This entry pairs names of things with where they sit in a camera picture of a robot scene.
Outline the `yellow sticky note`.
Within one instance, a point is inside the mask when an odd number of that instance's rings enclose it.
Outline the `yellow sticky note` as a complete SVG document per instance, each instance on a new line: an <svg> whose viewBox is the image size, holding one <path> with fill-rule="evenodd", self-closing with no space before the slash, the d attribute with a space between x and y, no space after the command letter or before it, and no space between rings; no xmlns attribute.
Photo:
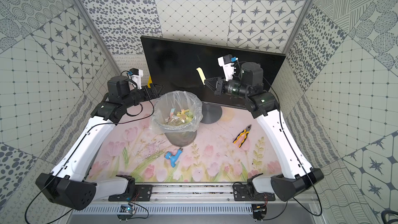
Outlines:
<svg viewBox="0 0 398 224"><path fill-rule="evenodd" d="M197 70L197 72L198 72L198 74L199 74L199 76L200 76L200 79L201 79L202 84L205 85L206 77L205 77L205 75L204 75L203 70L202 70L200 67L198 67L196 70Z"/></svg>

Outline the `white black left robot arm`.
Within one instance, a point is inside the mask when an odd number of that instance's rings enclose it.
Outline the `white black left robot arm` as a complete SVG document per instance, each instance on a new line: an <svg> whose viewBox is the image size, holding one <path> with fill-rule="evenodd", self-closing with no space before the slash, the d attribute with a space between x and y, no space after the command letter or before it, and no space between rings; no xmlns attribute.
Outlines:
<svg viewBox="0 0 398 224"><path fill-rule="evenodd" d="M36 180L40 192L51 203L79 211L97 199L129 201L137 195L135 178L131 176L117 175L99 183L88 182L86 178L100 147L110 132L122 124L127 109L157 99L164 87L140 87L126 76L111 78L107 86L107 93L70 151L49 174L41 173Z"/></svg>

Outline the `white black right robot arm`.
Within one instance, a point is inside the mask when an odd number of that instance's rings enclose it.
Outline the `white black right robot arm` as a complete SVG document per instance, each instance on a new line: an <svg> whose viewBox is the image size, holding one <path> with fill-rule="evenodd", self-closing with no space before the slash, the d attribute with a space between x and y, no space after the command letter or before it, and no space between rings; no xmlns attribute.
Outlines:
<svg viewBox="0 0 398 224"><path fill-rule="evenodd" d="M281 174L257 175L249 179L249 191L253 194L274 193L280 200L287 202L314 187L324 175L300 151L287 128L278 100L264 88L265 79L260 64L243 63L238 80L235 80L236 64L236 57L227 62L220 58L219 66L224 76L205 79L204 84L217 96L226 94L243 99L245 108L264 130L277 155Z"/></svg>

